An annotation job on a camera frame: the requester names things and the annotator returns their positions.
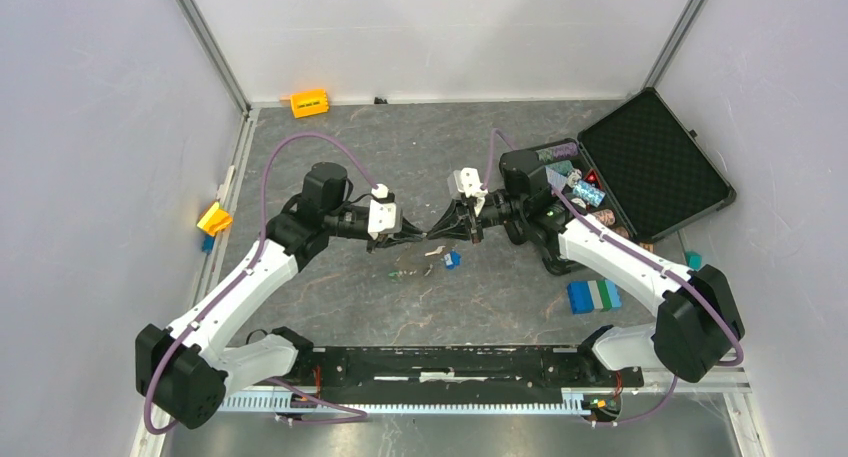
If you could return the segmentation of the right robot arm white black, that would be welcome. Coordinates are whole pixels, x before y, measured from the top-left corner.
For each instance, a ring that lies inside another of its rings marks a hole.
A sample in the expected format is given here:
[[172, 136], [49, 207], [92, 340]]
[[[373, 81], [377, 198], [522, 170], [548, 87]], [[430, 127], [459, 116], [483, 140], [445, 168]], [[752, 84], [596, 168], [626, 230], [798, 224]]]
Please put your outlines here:
[[478, 243], [488, 227], [502, 226], [530, 241], [548, 270], [565, 274], [574, 262], [611, 280], [653, 316], [631, 327], [606, 326], [582, 346], [580, 377], [602, 385], [630, 367], [663, 367], [690, 383], [716, 366], [740, 365], [745, 329], [727, 277], [710, 265], [695, 270], [657, 256], [603, 225], [568, 198], [561, 174], [531, 150], [504, 154], [504, 186], [488, 190], [474, 168], [452, 173], [451, 202], [428, 231], [430, 239]]

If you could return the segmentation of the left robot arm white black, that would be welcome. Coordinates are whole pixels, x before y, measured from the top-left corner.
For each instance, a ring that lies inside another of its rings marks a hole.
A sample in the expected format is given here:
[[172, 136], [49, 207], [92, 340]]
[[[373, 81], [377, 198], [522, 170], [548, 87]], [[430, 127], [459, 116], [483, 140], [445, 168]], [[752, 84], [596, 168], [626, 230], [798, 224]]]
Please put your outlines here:
[[144, 327], [135, 340], [135, 385], [144, 410], [154, 407], [176, 424], [196, 429], [235, 392], [268, 378], [306, 382], [314, 358], [307, 342], [287, 331], [229, 347], [235, 332], [333, 237], [362, 240], [367, 251], [417, 242], [424, 233], [403, 217], [384, 185], [367, 206], [351, 199], [346, 169], [320, 162], [305, 175], [300, 193], [260, 232], [248, 254], [200, 303], [168, 326]]

